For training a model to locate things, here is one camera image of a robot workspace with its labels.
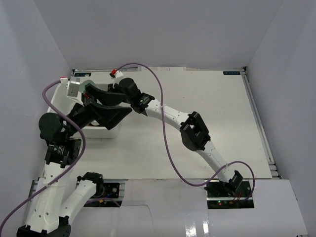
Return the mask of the white plastic bin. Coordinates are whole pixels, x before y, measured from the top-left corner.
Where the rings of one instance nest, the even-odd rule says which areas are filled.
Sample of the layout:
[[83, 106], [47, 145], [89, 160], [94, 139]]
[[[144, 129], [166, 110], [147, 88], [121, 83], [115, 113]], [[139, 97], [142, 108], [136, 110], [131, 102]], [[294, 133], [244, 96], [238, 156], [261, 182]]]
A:
[[[73, 106], [75, 101], [67, 97], [67, 88], [65, 85], [58, 84], [55, 87], [54, 94], [50, 100], [51, 104], [55, 106], [60, 112], [67, 115]], [[82, 131], [86, 139], [113, 139], [119, 134], [120, 124], [111, 130], [101, 126], [86, 126], [82, 128]]]

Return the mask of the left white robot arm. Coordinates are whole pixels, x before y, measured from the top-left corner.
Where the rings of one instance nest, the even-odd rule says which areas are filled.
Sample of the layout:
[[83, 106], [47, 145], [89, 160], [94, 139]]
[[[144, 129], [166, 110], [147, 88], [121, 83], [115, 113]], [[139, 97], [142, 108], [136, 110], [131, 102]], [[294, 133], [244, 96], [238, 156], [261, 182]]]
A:
[[[78, 212], [91, 198], [104, 194], [102, 174], [87, 172], [78, 177], [78, 186], [63, 201], [71, 171], [85, 150], [82, 129], [93, 121], [112, 129], [132, 109], [119, 106], [126, 101], [122, 92], [102, 91], [91, 84], [85, 86], [81, 101], [67, 115], [51, 106], [53, 112], [39, 119], [40, 138], [47, 144], [44, 176], [42, 187], [31, 196], [37, 199], [33, 212], [17, 230], [19, 237], [68, 237]], [[77, 132], [82, 138], [73, 138]]]

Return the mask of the dark label sticker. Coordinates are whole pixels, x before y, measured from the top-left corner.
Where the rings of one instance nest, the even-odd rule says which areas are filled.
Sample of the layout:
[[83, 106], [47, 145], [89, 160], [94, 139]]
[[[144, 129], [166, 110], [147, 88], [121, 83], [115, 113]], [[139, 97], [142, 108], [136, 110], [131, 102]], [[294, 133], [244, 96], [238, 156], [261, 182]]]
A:
[[223, 74], [224, 75], [230, 75], [230, 76], [237, 76], [237, 75], [240, 75], [240, 72], [239, 71], [223, 71]]
[[90, 77], [91, 73], [74, 73], [74, 77]]

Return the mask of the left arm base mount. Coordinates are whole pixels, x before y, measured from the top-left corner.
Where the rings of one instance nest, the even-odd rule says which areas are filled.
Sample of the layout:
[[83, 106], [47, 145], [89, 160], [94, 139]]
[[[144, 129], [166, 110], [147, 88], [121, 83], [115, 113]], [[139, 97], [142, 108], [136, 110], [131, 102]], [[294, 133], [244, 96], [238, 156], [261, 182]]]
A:
[[98, 193], [93, 195], [84, 207], [120, 207], [123, 198], [121, 186], [122, 183], [119, 182], [105, 182]]

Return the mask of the pale green rectangular dish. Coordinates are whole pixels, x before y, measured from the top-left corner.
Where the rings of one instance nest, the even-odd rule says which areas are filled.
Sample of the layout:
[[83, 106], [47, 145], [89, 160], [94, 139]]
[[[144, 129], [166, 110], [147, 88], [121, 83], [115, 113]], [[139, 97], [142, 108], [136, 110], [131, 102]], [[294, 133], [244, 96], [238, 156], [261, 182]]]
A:
[[92, 86], [96, 86], [96, 84], [92, 81], [92, 80], [85, 80], [83, 82], [80, 83], [79, 85], [79, 92], [81, 94], [83, 94], [85, 92], [85, 87], [90, 84]]

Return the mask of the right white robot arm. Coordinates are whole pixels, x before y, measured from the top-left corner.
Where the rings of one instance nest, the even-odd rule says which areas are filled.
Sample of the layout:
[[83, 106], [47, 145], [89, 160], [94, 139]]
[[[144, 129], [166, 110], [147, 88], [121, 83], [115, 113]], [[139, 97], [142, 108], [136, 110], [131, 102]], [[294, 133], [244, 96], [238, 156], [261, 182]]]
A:
[[108, 86], [110, 92], [123, 93], [124, 100], [132, 109], [150, 118], [163, 120], [177, 129], [181, 134], [183, 145], [190, 151], [198, 153], [217, 173], [223, 186], [223, 192], [234, 197], [241, 191], [242, 175], [229, 167], [227, 161], [216, 150], [209, 130], [198, 112], [185, 113], [169, 106], [162, 106], [153, 96], [142, 93], [131, 78], [111, 75], [114, 82]]

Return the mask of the aluminium frame rail right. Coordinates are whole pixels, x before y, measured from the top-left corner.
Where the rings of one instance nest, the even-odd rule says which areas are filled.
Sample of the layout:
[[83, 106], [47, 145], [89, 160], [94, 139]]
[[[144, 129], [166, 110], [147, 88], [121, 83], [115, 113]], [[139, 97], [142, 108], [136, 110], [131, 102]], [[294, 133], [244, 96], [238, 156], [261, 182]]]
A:
[[280, 174], [278, 172], [272, 151], [270, 149], [268, 139], [266, 137], [266, 134], [265, 134], [265, 131], [264, 131], [261, 119], [260, 119], [260, 115], [259, 115], [257, 106], [255, 104], [254, 97], [253, 97], [253, 94], [252, 94], [252, 91], [250, 88], [250, 82], [249, 82], [249, 79], [247, 76], [247, 67], [246, 66], [242, 67], [242, 70], [240, 73], [241, 73], [241, 77], [243, 79], [244, 87], [245, 87], [245, 90], [246, 90], [246, 93], [248, 96], [248, 100], [250, 102], [250, 106], [251, 106], [253, 115], [255, 118], [255, 122], [257, 125], [258, 132], [259, 132], [261, 143], [263, 145], [264, 153], [265, 153], [268, 165], [269, 165], [270, 173], [272, 175], [272, 179], [282, 179], [282, 177], [280, 176]]

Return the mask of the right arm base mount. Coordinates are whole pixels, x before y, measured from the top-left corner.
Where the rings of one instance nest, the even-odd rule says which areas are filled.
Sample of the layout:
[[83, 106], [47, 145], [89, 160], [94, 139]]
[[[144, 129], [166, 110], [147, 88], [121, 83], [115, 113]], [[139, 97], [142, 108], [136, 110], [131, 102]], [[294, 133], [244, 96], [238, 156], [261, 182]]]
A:
[[235, 193], [229, 193], [220, 182], [210, 182], [204, 187], [206, 191], [206, 201], [209, 210], [219, 209], [253, 209], [254, 201], [251, 194], [249, 181], [242, 181]]

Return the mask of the left dark label sticker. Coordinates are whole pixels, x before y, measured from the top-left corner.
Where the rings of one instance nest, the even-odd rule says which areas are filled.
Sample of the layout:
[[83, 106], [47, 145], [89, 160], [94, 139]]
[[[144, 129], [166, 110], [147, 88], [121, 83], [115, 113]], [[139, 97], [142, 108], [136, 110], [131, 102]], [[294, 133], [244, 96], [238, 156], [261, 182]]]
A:
[[74, 77], [90, 77], [91, 73], [74, 73]]

